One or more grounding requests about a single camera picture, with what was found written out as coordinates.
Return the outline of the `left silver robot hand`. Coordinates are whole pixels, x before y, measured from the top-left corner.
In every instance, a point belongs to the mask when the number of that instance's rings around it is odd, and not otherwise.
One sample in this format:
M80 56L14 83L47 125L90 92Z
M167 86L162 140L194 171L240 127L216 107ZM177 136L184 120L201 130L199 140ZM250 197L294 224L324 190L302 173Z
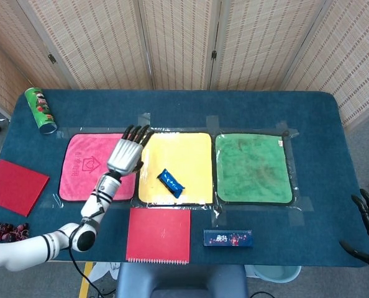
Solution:
M121 176L138 171L142 167L142 152L153 134L149 125L128 126L107 161L108 170Z

